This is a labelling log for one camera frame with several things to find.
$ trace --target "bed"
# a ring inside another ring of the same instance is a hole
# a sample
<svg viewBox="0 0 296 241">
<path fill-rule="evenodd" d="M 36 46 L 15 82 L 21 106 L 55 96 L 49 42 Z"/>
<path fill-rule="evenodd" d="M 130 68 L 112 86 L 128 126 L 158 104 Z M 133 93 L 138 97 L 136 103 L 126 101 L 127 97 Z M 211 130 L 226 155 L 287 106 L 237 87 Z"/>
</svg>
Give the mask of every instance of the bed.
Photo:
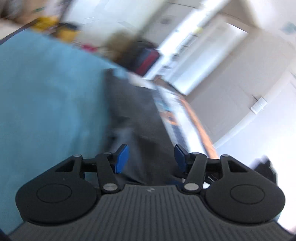
<svg viewBox="0 0 296 241">
<path fill-rule="evenodd" d="M 0 40 L 0 75 L 0 228 L 6 233 L 22 222 L 17 190 L 73 154 L 91 158 L 127 143 L 122 185 L 177 182 L 176 143 L 215 157 L 181 97 L 26 26 Z"/>
</svg>

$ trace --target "ribbed plastic surface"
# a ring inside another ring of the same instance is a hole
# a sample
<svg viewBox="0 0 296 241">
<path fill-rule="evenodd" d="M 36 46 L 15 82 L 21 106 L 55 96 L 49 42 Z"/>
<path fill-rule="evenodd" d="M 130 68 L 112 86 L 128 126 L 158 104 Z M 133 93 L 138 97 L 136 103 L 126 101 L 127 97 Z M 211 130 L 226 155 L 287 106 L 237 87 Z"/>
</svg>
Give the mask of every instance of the ribbed plastic surface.
<svg viewBox="0 0 296 241">
<path fill-rule="evenodd" d="M 180 193 L 175 186 L 126 185 L 104 195 L 92 212 L 69 224 L 43 227 L 25 222 L 12 240 L 289 240 L 277 223 L 240 226 L 210 213 L 198 196 Z"/>
</svg>

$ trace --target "white wall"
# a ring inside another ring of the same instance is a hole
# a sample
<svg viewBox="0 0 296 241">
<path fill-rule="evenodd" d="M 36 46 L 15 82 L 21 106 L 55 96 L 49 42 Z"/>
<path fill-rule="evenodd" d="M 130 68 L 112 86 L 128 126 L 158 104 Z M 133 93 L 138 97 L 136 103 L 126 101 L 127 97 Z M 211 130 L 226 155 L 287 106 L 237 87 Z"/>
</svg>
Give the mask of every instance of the white wall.
<svg viewBox="0 0 296 241">
<path fill-rule="evenodd" d="M 138 34 L 164 3 L 165 0 L 74 0 L 65 21 L 81 26 L 81 41 L 101 46 L 116 32 Z"/>
<path fill-rule="evenodd" d="M 180 93 L 188 95 L 247 36 L 245 31 L 229 24 L 227 19 L 219 16 L 216 26 L 209 25 L 186 51 L 191 55 L 184 56 L 186 59 L 183 62 L 180 57 L 178 66 L 166 77 Z"/>
<path fill-rule="evenodd" d="M 252 16 L 248 14 L 249 12 L 241 0 L 231 0 L 220 12 L 232 16 L 246 25 L 254 25 Z"/>
<path fill-rule="evenodd" d="M 296 47 L 296 33 L 285 34 L 281 31 L 288 22 L 296 24 L 296 1 L 291 0 L 244 0 L 256 25 L 277 34 Z"/>
<path fill-rule="evenodd" d="M 215 143 L 265 96 L 295 56 L 282 38 L 254 29 L 187 97 Z"/>
<path fill-rule="evenodd" d="M 278 173 L 278 185 L 286 196 L 280 217 L 285 228 L 296 225 L 296 81 L 289 73 L 289 82 L 256 118 L 237 135 L 217 149 L 250 166 L 256 158 L 269 157 Z"/>
<path fill-rule="evenodd" d="M 170 3 L 180 4 L 184 6 L 190 6 L 198 8 L 200 6 L 200 0 L 170 0 Z"/>
</svg>

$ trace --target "black object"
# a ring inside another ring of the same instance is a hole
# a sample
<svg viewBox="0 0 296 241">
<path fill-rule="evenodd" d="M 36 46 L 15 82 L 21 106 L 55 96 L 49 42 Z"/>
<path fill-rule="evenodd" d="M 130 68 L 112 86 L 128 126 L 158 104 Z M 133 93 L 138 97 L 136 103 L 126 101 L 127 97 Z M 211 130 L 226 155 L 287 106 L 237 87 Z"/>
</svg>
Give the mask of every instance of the black object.
<svg viewBox="0 0 296 241">
<path fill-rule="evenodd" d="M 0 229 L 0 241 L 11 241 L 11 239 Z"/>
<path fill-rule="evenodd" d="M 115 152 L 126 143 L 130 152 L 122 174 L 116 176 L 120 185 L 180 181 L 173 176 L 178 168 L 174 146 L 155 105 L 158 91 L 131 85 L 114 76 L 112 69 L 106 70 L 105 83 L 114 137 L 105 150 Z"/>
<path fill-rule="evenodd" d="M 126 144 L 114 154 L 112 164 L 124 166 L 128 155 Z M 73 155 L 22 186 L 15 197 L 24 220 L 58 224 L 75 220 L 86 214 L 100 199 L 101 193 L 116 193 L 120 187 L 108 161 L 112 153 L 99 154 L 94 159 Z M 84 180 L 84 172 L 96 172 L 99 189 Z"/>
<path fill-rule="evenodd" d="M 144 76 L 160 57 L 156 46 L 144 39 L 134 41 L 117 62 L 122 67 Z"/>
<path fill-rule="evenodd" d="M 266 158 L 265 162 L 259 163 L 254 171 L 260 173 L 262 176 L 266 177 L 268 180 L 276 184 L 276 172 L 272 167 L 271 161 Z"/>
<path fill-rule="evenodd" d="M 73 31 L 78 30 L 78 25 L 73 24 L 73 23 L 59 23 L 59 27 L 65 27 L 65 28 L 73 30 Z"/>
<path fill-rule="evenodd" d="M 188 174 L 179 188 L 175 185 L 125 185 L 122 189 L 114 178 L 116 168 L 111 166 L 121 161 L 126 163 L 126 153 L 121 155 L 126 150 L 123 145 L 119 153 L 103 153 L 95 159 L 72 156 L 25 184 L 17 193 L 16 203 L 26 222 L 10 237 L 30 241 L 263 241 L 292 237 L 273 221 L 284 207 L 282 191 L 231 156 L 207 159 L 203 154 L 187 153 L 176 145 L 178 165 L 191 166 L 183 168 Z M 97 190 L 83 180 L 84 172 L 94 171 L 94 167 L 97 167 L 100 186 Z M 62 176 L 72 183 L 65 186 Z M 208 177 L 212 184 L 208 189 L 201 189 L 203 180 Z M 89 192 L 85 195 L 85 207 L 80 206 L 79 211 L 76 210 L 79 200 L 77 196 L 72 197 L 78 191 L 75 183 L 80 193 Z M 67 212 L 55 205 L 63 202 L 69 206 L 69 209 L 65 207 Z M 56 220 L 49 211 L 43 210 L 45 208 L 58 216 Z"/>
</svg>

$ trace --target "circular mount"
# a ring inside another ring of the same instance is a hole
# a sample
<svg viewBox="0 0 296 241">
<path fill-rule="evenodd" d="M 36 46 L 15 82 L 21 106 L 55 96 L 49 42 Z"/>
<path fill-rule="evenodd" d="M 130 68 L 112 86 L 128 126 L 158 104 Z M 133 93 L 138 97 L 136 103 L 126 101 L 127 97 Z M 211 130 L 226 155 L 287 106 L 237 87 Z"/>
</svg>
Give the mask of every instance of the circular mount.
<svg viewBox="0 0 296 241">
<path fill-rule="evenodd" d="M 118 188 L 118 186 L 115 183 L 106 183 L 103 186 L 103 189 L 106 191 L 115 191 Z"/>
<path fill-rule="evenodd" d="M 188 191 L 196 191 L 199 189 L 199 186 L 196 183 L 187 183 L 184 185 L 184 188 Z"/>
<path fill-rule="evenodd" d="M 218 216 L 243 224 L 264 223 L 284 208 L 285 196 L 279 187 L 231 156 L 222 156 L 223 177 L 205 191 L 208 206 Z"/>
<path fill-rule="evenodd" d="M 41 174 L 22 186 L 15 198 L 22 218 L 40 225 L 75 220 L 96 203 L 97 193 L 87 181 L 70 173 Z"/>
</svg>

